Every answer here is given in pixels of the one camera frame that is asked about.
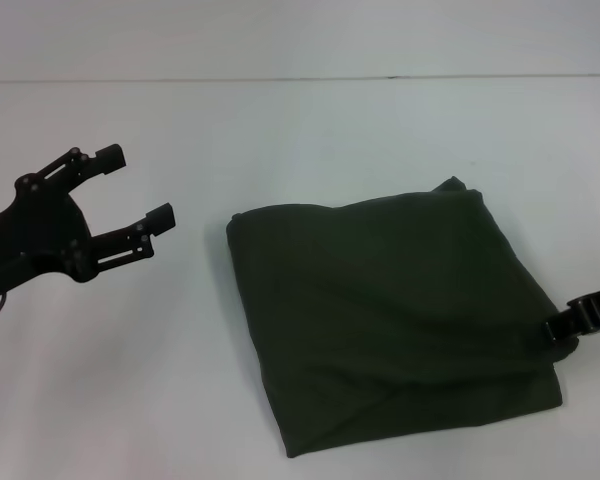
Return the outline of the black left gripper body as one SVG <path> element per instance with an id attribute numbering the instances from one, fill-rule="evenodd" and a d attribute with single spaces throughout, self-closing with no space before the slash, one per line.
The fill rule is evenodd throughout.
<path id="1" fill-rule="evenodd" d="M 85 283 L 101 272 L 94 237 L 70 196 L 89 178 L 31 173 L 15 182 L 15 198 L 0 213 L 0 296 L 47 273 Z"/>

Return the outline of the dark green FREE! shirt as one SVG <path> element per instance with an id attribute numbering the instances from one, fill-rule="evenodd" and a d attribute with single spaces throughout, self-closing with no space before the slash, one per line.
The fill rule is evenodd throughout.
<path id="1" fill-rule="evenodd" d="M 226 228 L 286 453 L 479 427 L 558 408 L 556 307 L 480 192 L 277 205 Z"/>

